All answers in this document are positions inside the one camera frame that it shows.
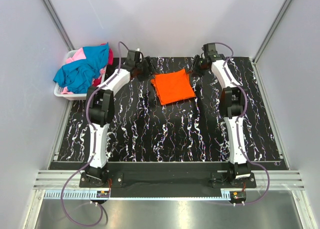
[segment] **metal floor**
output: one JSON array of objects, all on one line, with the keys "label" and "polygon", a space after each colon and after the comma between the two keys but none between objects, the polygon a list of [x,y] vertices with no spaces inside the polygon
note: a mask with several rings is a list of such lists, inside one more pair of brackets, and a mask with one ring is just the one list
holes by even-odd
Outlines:
[{"label": "metal floor", "polygon": [[[247,201],[260,197],[248,191]],[[100,216],[87,201],[65,200],[73,219],[92,224]],[[269,191],[263,201],[248,206],[224,206],[222,201],[141,201],[110,200],[103,204],[107,213],[97,229],[302,229],[293,195],[288,191]],[[64,215],[61,202],[43,200],[36,229],[82,228]]]}]

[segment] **cable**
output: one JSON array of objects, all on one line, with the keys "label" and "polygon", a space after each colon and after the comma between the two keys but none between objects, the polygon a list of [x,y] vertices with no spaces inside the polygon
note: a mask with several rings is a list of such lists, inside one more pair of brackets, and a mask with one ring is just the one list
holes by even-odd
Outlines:
[{"label": "cable", "polygon": [[90,165],[90,163],[93,161],[94,159],[94,155],[96,153],[96,143],[97,143],[97,129],[95,127],[95,125],[93,125],[93,123],[90,121],[90,118],[89,118],[89,105],[90,105],[90,102],[92,101],[92,99],[94,98],[95,94],[100,91],[101,89],[103,89],[104,87],[106,87],[112,80],[114,80],[117,75],[119,74],[120,72],[120,68],[121,68],[121,48],[120,48],[120,44],[122,44],[127,50],[129,50],[129,48],[122,42],[122,41],[119,41],[118,42],[118,51],[119,51],[119,66],[118,66],[118,70],[117,72],[113,73],[111,78],[107,79],[107,82],[106,84],[98,87],[96,90],[94,90],[94,92],[90,95],[89,99],[88,99],[88,102],[87,102],[87,105],[86,105],[86,108],[85,108],[85,117],[86,117],[86,120],[88,122],[89,125],[92,126],[93,128],[93,152],[92,152],[92,155],[91,155],[91,158],[90,160],[84,165],[82,166],[79,170],[77,170],[75,173],[73,173],[69,178],[68,180],[66,180],[65,184],[63,185],[62,187],[62,190],[61,190],[61,196],[60,196],[60,201],[61,201],[61,206],[62,206],[62,210],[65,214],[65,216],[71,221],[73,222],[74,224],[78,225],[78,226],[81,226],[81,227],[85,227],[85,228],[91,228],[91,227],[95,227],[96,225],[98,225],[101,220],[102,220],[102,217],[103,217],[103,213],[104,213],[104,208],[96,203],[95,205],[96,206],[99,206],[100,210],[101,210],[101,215],[100,215],[100,218],[98,219],[97,222],[93,223],[93,224],[82,224],[82,223],[79,223],[77,221],[75,221],[74,219],[72,219],[72,217],[68,214],[67,210],[66,210],[66,207],[65,207],[65,203],[64,203],[64,199],[63,199],[63,195],[64,195],[64,191],[66,189],[66,186],[68,185],[68,183],[70,182],[70,180],[76,175],[78,174],[80,171],[84,170],[87,166]]},{"label": "cable", "polygon": [[242,192],[244,192],[245,190],[246,190],[246,183],[244,182]]},{"label": "cable", "polygon": [[[230,82],[231,82],[233,85],[235,85],[237,88],[239,88],[239,90],[241,91],[241,93],[242,93],[243,96],[244,96],[244,109],[243,109],[243,112],[242,112],[242,113],[236,118],[236,120],[235,120],[236,122],[239,122],[239,118],[242,118],[242,117],[246,114],[246,111],[247,111],[247,108],[248,108],[248,98],[247,98],[247,94],[246,94],[245,90],[244,90],[241,86],[239,86],[238,84],[232,82],[231,76],[229,75],[229,73],[228,73],[228,71],[227,71],[227,69],[226,69],[226,64],[227,64],[228,61],[230,61],[230,59],[234,56],[234,50],[232,50],[232,48],[231,48],[230,46],[228,46],[227,44],[224,44],[224,43],[222,43],[222,42],[213,42],[213,43],[223,45],[223,46],[229,48],[230,51],[231,51],[231,56],[229,56],[229,57],[224,61],[224,63],[223,63],[223,69],[224,69],[227,77],[229,78]],[[239,144],[239,147],[240,147],[241,142],[240,142],[239,124],[238,124],[238,123],[236,124],[236,135],[237,135],[237,141],[238,141],[238,144]],[[270,187],[270,175],[269,175],[269,172],[267,171],[267,169],[266,169],[263,165],[261,165],[261,164],[259,164],[259,163],[252,162],[252,161],[248,158],[248,156],[246,155],[246,153],[243,151],[243,149],[241,148],[240,150],[241,150],[241,153],[242,153],[242,155],[244,156],[244,158],[245,158],[251,165],[257,166],[257,167],[260,167],[261,169],[263,169],[263,170],[265,171],[266,177],[267,177],[267,186],[266,186],[266,189],[265,189],[264,193],[262,194],[262,196],[261,196],[260,198],[256,199],[256,200],[254,200],[254,201],[251,201],[251,202],[247,202],[247,203],[246,203],[246,205],[252,205],[252,204],[254,204],[254,203],[260,202],[260,201],[266,196],[266,194],[268,193],[269,187]]]},{"label": "cable", "polygon": [[[85,206],[85,205],[88,205],[88,204],[92,204],[92,203],[90,203],[89,201],[86,201],[86,202],[78,205],[76,208],[73,208],[71,212],[74,213],[74,212],[78,211],[81,207],[83,207],[83,206]],[[52,221],[59,222],[59,221],[65,219],[65,218],[67,217],[67,216],[62,216],[62,217],[60,217],[60,218],[54,218],[54,217],[52,216],[51,206],[49,206],[48,209],[49,209],[49,216],[50,216],[50,218],[51,218]],[[105,210],[104,208],[103,208],[103,212],[104,212],[105,216],[108,218],[108,214],[107,214],[107,212],[106,212],[106,210]]]},{"label": "cable", "polygon": [[213,179],[213,178],[210,178],[208,182],[217,182],[217,183],[224,183],[226,180],[227,180],[227,176],[223,179],[223,180],[217,180],[217,179]]}]

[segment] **blue cloth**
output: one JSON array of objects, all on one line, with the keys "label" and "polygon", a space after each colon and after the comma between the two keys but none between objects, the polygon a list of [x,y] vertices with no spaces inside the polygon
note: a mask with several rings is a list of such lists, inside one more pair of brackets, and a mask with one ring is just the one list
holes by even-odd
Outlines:
[{"label": "blue cloth", "polygon": [[85,46],[83,52],[86,59],[65,64],[53,79],[60,87],[67,87],[68,91],[75,94],[87,93],[93,79],[100,76],[100,69],[108,64],[109,44]]}]

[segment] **pink cloth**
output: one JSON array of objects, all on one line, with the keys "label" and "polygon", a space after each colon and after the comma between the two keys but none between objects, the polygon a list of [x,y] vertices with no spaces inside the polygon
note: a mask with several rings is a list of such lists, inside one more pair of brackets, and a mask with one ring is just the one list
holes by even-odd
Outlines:
[{"label": "pink cloth", "polygon": [[[65,61],[65,64],[72,63],[74,61],[78,61],[78,60],[82,60],[82,59],[86,59],[86,55],[85,55],[84,49],[81,47],[79,50],[76,51],[76,53],[73,55],[73,57],[69,57]],[[111,49],[109,49],[108,65],[112,65],[113,63],[114,63],[114,53]],[[93,79],[93,81],[92,81],[93,86],[96,87],[97,85],[99,85],[101,83],[102,75],[106,73],[106,69],[107,69],[106,66],[104,68],[102,68],[100,70],[100,76],[97,79]],[[74,93],[71,91],[68,91],[67,87],[64,87],[61,94],[74,94]]]},{"label": "pink cloth", "polygon": [[86,59],[86,55],[85,55],[84,49],[81,47],[79,50],[76,51],[73,57],[70,57],[65,61],[65,64],[72,63],[74,61],[78,61],[82,59]]},{"label": "pink cloth", "polygon": [[61,92],[61,94],[74,94],[74,93],[71,91],[68,91],[68,87],[66,86],[63,88],[63,91]]}]

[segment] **clothing pile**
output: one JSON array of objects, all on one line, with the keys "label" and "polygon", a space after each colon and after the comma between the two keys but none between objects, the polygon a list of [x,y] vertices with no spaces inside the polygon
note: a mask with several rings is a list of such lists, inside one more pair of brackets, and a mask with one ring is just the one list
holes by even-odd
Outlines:
[{"label": "clothing pile", "polygon": [[85,46],[66,60],[53,81],[63,88],[62,94],[84,94],[88,88],[101,83],[106,66],[113,64],[114,55],[109,44]]}]

